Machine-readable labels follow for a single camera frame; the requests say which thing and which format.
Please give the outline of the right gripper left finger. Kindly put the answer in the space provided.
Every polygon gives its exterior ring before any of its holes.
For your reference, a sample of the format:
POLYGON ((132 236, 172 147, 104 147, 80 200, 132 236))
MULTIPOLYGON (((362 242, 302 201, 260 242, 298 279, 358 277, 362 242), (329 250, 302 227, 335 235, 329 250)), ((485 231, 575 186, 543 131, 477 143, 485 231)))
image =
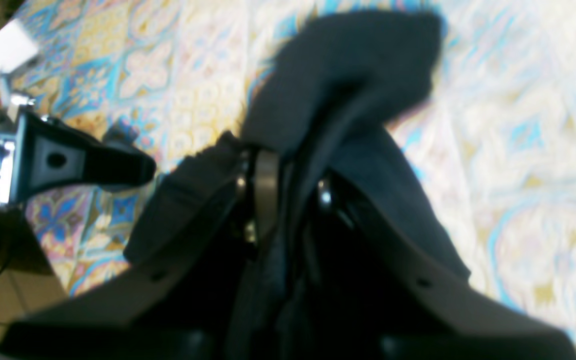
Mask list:
POLYGON ((0 360, 215 360, 278 212, 279 156, 245 150, 173 239, 114 280, 12 323, 0 360))

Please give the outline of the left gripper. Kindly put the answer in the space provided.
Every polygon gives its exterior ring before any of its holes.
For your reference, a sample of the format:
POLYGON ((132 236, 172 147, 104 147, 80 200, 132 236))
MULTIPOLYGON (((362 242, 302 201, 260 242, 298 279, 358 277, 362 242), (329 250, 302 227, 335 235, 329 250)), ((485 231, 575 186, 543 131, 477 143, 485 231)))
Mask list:
POLYGON ((11 82, 38 59, 38 43, 20 20, 0 29, 0 208, 71 185, 96 185, 114 193, 151 182, 155 159, 129 141, 99 141, 57 118, 41 120, 32 111, 18 115, 34 101, 13 92, 11 82))

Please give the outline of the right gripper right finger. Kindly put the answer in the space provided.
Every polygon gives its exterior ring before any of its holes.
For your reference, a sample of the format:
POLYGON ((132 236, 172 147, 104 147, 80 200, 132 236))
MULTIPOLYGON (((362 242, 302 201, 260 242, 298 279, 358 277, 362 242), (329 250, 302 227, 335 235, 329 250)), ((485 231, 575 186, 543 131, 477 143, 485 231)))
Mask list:
POLYGON ((313 251, 330 354, 359 360, 576 360, 566 333, 471 289, 337 174, 318 182, 313 251))

